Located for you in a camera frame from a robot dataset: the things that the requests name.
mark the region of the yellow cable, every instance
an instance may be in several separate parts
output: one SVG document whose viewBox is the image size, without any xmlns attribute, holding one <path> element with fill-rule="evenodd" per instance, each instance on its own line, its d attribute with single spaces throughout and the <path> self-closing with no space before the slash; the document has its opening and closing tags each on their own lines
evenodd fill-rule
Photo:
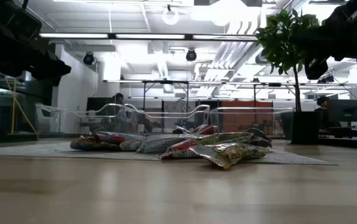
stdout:
<svg viewBox="0 0 357 224">
<path fill-rule="evenodd" d="M 11 119 L 11 134 L 14 134 L 14 120 L 16 119 L 16 101 L 14 98 L 16 97 L 16 83 L 17 80 L 14 79 L 14 91 L 12 92 L 12 119 Z"/>
<path fill-rule="evenodd" d="M 7 86 L 9 87 L 9 90 L 11 91 L 11 86 L 10 83 L 7 80 L 7 75 L 4 75 L 4 79 L 6 80 Z M 29 126 L 34 130 L 34 133 L 36 134 L 36 136 L 38 137 L 38 133 L 36 131 L 36 129 L 33 127 L 32 123 L 29 121 L 27 115 L 24 113 L 24 110 L 21 108 L 21 105 L 19 104 L 15 94 L 13 94 L 12 96 L 14 98 L 14 101 L 17 103 L 18 108 L 21 110 L 22 114 L 24 115 L 25 119 L 27 120 L 27 122 L 29 123 Z"/>
</svg>

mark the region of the green leaves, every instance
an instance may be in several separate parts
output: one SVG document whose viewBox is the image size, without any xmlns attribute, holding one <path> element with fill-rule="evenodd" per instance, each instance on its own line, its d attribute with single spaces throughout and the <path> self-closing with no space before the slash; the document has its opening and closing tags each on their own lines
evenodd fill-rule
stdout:
<svg viewBox="0 0 357 224">
<path fill-rule="evenodd" d="M 294 65 L 297 65 L 298 71 L 303 69 L 307 51 L 292 42 L 292 36 L 317 25 L 318 21 L 314 15 L 299 16 L 295 10 L 290 14 L 282 10 L 267 18 L 267 27 L 259 28 L 256 37 L 257 44 L 264 47 L 262 56 L 272 64 L 272 72 L 278 68 L 280 75 L 287 74 Z"/>
</svg>

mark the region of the potted plant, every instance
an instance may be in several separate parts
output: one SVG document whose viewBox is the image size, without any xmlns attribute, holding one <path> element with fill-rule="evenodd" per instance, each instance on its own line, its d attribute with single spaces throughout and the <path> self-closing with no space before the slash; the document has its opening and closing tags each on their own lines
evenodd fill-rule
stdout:
<svg viewBox="0 0 357 224">
<path fill-rule="evenodd" d="M 261 55 L 271 62 L 271 73 L 278 69 L 280 75 L 288 74 L 290 69 L 295 76 L 295 113 L 293 115 L 292 143 L 316 144 L 320 114 L 302 112 L 300 104 L 299 72 L 303 69 L 307 51 L 292 41 L 293 36 L 318 26 L 315 15 L 301 15 L 292 10 L 282 10 L 275 16 L 267 18 L 267 26 L 258 28 L 257 44 L 264 50 Z"/>
</svg>

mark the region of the wooden floor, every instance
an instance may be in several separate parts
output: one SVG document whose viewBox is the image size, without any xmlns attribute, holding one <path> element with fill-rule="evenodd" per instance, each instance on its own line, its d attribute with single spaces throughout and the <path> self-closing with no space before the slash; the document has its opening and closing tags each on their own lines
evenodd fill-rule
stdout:
<svg viewBox="0 0 357 224">
<path fill-rule="evenodd" d="M 0 156 L 0 223 L 357 223 L 357 150 L 300 166 Z"/>
</svg>

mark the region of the gray rug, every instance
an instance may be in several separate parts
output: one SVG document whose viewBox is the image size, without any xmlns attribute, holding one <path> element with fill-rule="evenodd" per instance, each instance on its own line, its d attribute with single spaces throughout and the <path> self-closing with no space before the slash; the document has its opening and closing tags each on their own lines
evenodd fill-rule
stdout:
<svg viewBox="0 0 357 224">
<path fill-rule="evenodd" d="M 99 158 L 99 159 L 130 159 L 159 161 L 153 154 L 140 154 L 136 152 L 94 152 L 78 151 L 69 148 L 69 142 L 36 144 L 29 146 L 0 147 L 0 156 L 44 156 L 44 157 L 74 157 L 74 158 Z M 206 159 L 181 159 L 179 161 L 204 161 Z M 305 164 L 305 165 L 335 165 L 319 159 L 312 159 L 290 152 L 271 150 L 261 159 L 243 160 L 247 163 L 261 164 Z"/>
</svg>

